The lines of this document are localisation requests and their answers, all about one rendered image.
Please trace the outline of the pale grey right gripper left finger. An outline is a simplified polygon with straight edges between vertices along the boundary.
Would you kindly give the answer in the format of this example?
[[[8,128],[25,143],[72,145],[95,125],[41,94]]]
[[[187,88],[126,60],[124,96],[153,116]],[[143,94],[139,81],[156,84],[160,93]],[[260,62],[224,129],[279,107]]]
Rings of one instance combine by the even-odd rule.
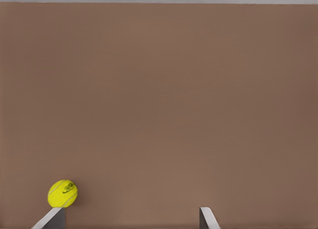
[[[52,208],[31,229],[66,229],[65,208]]]

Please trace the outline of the yellow tennis ball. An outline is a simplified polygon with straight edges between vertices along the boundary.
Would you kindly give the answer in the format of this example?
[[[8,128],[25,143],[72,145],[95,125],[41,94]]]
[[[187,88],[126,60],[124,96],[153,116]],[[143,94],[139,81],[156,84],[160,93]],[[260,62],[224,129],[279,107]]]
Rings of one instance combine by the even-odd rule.
[[[48,203],[52,208],[67,208],[78,196],[78,188],[68,179],[60,180],[52,185],[48,192]]]

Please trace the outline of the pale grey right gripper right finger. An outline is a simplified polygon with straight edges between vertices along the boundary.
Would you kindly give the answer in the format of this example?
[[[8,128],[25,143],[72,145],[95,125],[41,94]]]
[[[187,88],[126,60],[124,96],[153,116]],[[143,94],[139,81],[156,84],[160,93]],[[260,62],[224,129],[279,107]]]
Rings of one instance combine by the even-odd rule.
[[[199,229],[220,229],[220,226],[209,207],[199,209]]]

